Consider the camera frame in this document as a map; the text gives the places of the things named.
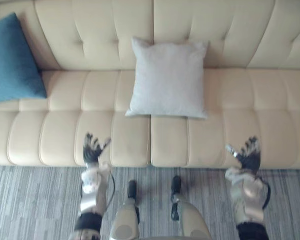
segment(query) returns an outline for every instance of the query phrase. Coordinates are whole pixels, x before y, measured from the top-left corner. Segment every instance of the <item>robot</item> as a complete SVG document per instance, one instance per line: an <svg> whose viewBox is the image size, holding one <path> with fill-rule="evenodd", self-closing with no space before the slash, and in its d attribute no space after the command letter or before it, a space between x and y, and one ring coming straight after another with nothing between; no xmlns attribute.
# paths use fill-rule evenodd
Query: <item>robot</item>
<svg viewBox="0 0 300 240"><path fill-rule="evenodd" d="M69 240L99 240L102 218L112 200L107 204L106 191L111 166L99 163L99 157L108 139L100 146L98 139L93 141L93 135L87 133L83 145L83 159L87 169L82 173L80 215L75 224L74 232ZM257 175L261 162L261 151L258 139L251 137L245 143L245 148L237 152L232 146L226 149L239 160L241 168L230 167L225 172L227 180L231 181L230 199L234 220L240 240L268 240L264 224L264 209L267 207L271 189L267 182ZM262 199L262 189L267 186L266 200ZM171 184L171 219L179 221L181 236L151 237L144 240L212 240L209 229L195 206L180 194L181 178L175 176ZM110 231L110 240L139 239L138 224L139 209L136 205L137 182L128 183L127 199L118 210Z"/></svg>

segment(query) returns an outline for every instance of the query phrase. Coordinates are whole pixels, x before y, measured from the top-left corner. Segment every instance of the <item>throw pillow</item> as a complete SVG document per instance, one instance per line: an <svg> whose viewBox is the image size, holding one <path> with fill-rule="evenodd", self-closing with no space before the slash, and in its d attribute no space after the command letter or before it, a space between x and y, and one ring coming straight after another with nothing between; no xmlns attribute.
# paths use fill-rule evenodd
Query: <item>throw pillow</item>
<svg viewBox="0 0 300 240"><path fill-rule="evenodd" d="M19 20L12 13L0 20L0 102L46 97Z"/></svg>
<svg viewBox="0 0 300 240"><path fill-rule="evenodd" d="M126 116L207 117L203 42L150 45L133 37L132 48L136 56L135 83Z"/></svg>

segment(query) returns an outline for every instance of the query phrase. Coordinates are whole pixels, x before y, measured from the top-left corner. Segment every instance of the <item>tufted backrest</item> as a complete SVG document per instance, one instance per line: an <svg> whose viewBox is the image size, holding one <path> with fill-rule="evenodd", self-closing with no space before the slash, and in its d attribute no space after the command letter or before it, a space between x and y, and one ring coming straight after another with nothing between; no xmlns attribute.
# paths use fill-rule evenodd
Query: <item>tufted backrest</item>
<svg viewBox="0 0 300 240"><path fill-rule="evenodd" d="M300 0L2 1L10 12L43 70L132 70L132 36L204 41L206 67L300 69Z"/></svg>

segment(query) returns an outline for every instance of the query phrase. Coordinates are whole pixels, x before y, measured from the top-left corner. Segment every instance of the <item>sofa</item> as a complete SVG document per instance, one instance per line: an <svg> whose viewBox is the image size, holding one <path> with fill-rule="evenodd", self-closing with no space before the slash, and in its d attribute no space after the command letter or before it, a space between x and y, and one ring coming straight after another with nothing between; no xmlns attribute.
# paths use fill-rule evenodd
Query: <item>sofa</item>
<svg viewBox="0 0 300 240"><path fill-rule="evenodd" d="M47 99L0 102L0 165L83 166L83 139L115 167L227 168L250 136L261 168L300 169L300 0L0 0L15 12ZM204 41L207 119L126 117L132 36Z"/></svg>

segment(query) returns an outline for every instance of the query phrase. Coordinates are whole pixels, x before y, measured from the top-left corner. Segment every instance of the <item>floor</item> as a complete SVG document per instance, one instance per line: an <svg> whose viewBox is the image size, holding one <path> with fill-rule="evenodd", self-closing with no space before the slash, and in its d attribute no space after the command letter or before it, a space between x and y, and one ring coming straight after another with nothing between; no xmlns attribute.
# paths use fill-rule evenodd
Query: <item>floor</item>
<svg viewBox="0 0 300 240"><path fill-rule="evenodd" d="M78 214L82 170L0 166L0 240L66 240ZM300 240L300 170L260 174L272 188L265 210L270 239ZM224 170L154 167L114 169L115 196L103 218L102 240L109 237L131 179L138 182L140 236L177 235L178 224L170 220L174 175L181 176L184 195L204 216L213 239L238 240Z"/></svg>

